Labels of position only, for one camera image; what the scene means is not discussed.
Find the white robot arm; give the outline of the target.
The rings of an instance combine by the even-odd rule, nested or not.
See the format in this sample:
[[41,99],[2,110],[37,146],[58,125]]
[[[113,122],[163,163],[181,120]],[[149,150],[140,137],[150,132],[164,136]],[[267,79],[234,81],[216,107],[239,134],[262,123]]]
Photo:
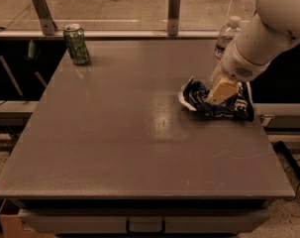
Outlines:
[[280,54],[300,44],[300,0],[255,0],[250,22],[226,47],[206,101],[218,105],[256,79]]

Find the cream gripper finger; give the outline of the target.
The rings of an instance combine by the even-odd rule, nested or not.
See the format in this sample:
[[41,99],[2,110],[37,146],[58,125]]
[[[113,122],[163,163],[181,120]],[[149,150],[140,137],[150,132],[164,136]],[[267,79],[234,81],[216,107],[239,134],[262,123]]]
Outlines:
[[213,89],[211,88],[206,101],[213,105],[219,105],[223,101],[227,100],[228,98],[232,97],[238,92],[238,89]]

